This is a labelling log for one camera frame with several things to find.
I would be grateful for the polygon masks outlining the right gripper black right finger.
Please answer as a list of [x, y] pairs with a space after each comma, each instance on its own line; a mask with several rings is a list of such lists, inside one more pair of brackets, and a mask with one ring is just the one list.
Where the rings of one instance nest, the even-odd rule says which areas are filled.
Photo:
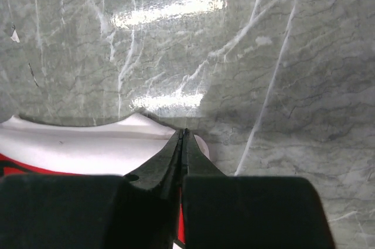
[[334, 248], [312, 183], [297, 176], [227, 176], [182, 140], [186, 248]]

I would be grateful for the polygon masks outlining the white t shirt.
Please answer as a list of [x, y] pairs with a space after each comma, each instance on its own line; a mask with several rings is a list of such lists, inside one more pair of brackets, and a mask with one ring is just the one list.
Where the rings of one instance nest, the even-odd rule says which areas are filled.
[[94, 127], [37, 124], [13, 115], [1, 123], [1, 176], [126, 175], [161, 151], [174, 133], [138, 113]]

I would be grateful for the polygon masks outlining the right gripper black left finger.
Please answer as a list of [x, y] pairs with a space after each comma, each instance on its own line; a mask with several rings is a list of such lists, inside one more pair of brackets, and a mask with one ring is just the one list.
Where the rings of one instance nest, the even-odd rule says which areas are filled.
[[124, 175], [41, 173], [1, 159], [2, 248], [172, 248], [183, 132]]

